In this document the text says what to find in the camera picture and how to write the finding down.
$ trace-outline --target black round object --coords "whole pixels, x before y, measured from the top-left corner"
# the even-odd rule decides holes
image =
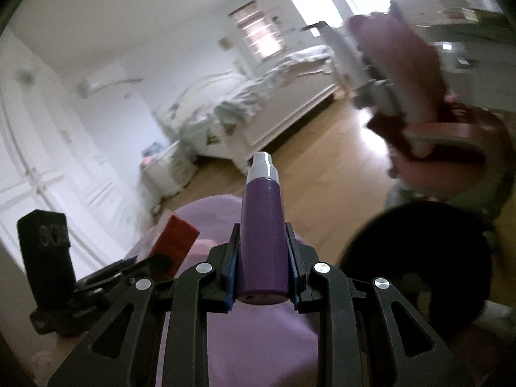
[[[430,324],[444,338],[471,323],[489,297],[487,226],[450,205],[421,201],[390,209],[368,223],[339,268],[350,278],[401,279],[417,273],[432,290]]]

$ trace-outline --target bed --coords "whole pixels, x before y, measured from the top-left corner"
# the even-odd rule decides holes
[[[256,152],[339,87],[332,55],[319,45],[284,56],[261,77],[204,77],[156,117],[195,155],[230,159],[247,173]]]

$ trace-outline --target pink chair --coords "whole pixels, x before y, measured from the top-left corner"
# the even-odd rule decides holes
[[[403,21],[387,14],[354,16],[348,27],[387,79],[378,82],[377,112],[368,128],[390,147],[397,183],[388,206],[432,197],[498,217],[514,180],[514,151],[504,123],[447,96],[437,51]]]

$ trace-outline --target white bed frame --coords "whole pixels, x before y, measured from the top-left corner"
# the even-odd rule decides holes
[[[248,78],[236,71],[207,77],[181,97],[181,106],[171,122],[173,128],[203,103],[213,103],[228,94]],[[306,74],[296,77],[291,83],[280,87],[248,124],[238,124],[233,134],[228,135],[224,127],[212,116],[210,130],[219,143],[206,145],[206,134],[199,133],[187,141],[200,156],[226,158],[246,174],[249,160],[290,125],[295,123],[312,108],[330,96],[340,85],[335,68],[332,74]]]

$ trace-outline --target purple bottle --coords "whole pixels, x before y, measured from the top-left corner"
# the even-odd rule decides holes
[[[237,298],[255,305],[288,299],[288,249],[278,177],[268,153],[254,155],[243,190]]]

